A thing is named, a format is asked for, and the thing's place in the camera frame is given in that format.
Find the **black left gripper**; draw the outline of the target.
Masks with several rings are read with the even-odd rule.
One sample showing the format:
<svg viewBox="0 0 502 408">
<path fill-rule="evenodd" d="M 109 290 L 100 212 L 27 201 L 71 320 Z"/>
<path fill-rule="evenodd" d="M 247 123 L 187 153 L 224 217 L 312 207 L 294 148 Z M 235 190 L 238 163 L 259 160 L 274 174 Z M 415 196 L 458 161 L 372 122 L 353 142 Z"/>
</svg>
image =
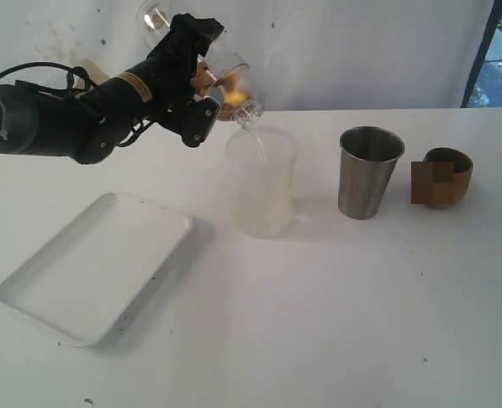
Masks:
<svg viewBox="0 0 502 408">
<path fill-rule="evenodd" d="M 170 31 L 145 60 L 145 83 L 153 98 L 145 104 L 143 119 L 176 133 L 190 148 L 206 140 L 221 110 L 214 98 L 191 100 L 195 91 L 190 81 L 196 73 L 197 55 L 205 57 L 223 31 L 214 18 L 175 14 Z"/>
</svg>

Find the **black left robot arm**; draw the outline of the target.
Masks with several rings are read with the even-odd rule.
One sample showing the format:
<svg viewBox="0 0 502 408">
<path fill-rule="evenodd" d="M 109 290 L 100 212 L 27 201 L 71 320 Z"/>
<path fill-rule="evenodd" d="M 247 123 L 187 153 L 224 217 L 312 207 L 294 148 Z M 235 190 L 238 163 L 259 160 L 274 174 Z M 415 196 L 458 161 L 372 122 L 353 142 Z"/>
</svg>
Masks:
<svg viewBox="0 0 502 408">
<path fill-rule="evenodd" d="M 224 97 L 213 89 L 196 99 L 191 81 L 198 58 L 223 30 L 213 18 L 177 14 L 142 62 L 101 84 L 82 66 L 49 61 L 0 72 L 0 154 L 96 164 L 155 123 L 179 135 L 186 146 L 198 147 Z"/>
</svg>

